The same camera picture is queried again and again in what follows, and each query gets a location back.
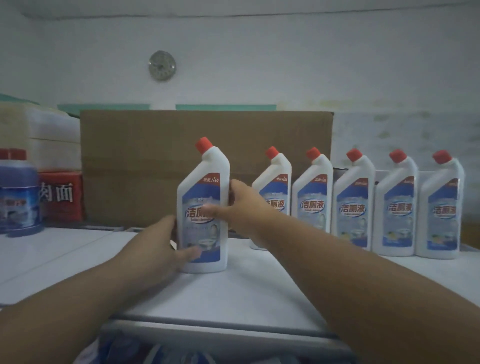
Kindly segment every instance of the red box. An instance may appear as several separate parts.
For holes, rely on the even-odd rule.
[[[51,221],[83,221],[81,172],[45,172],[40,175],[42,215]]]

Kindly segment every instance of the green strip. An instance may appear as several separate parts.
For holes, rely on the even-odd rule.
[[[13,97],[13,96],[4,95],[4,94],[0,94],[0,101],[3,101],[3,102],[30,102],[31,104],[40,105],[38,102],[25,100],[23,98],[17,98],[17,97]]]
[[[150,104],[62,104],[57,107],[77,116],[82,110],[150,110]]]
[[[276,111],[276,105],[175,105],[183,111]]]

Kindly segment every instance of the hand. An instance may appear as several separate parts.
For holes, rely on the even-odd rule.
[[[202,254],[198,247],[172,249],[170,237],[174,226],[174,216],[164,217],[136,235],[112,259],[122,276],[127,276],[139,291],[161,283],[170,273]]]
[[[262,221],[279,213],[258,192],[238,180],[230,181],[230,200],[229,207],[204,205],[202,214],[228,222],[231,228],[247,238],[255,239]]]

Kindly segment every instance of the white countertop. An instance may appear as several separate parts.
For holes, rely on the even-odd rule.
[[[45,228],[33,236],[0,235],[0,283],[103,238],[111,231]]]
[[[0,303],[16,303],[52,284],[113,257],[133,237],[114,232],[0,284]],[[230,328],[304,336],[332,336],[321,315],[282,266],[247,240],[230,239],[228,268],[180,274],[149,300],[115,315],[139,321]],[[457,260],[389,258],[437,281],[480,306],[480,253]]]

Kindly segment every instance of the wall clock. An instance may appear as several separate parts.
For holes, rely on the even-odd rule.
[[[170,53],[159,50],[150,57],[148,70],[157,81],[167,81],[177,71],[177,64]]]

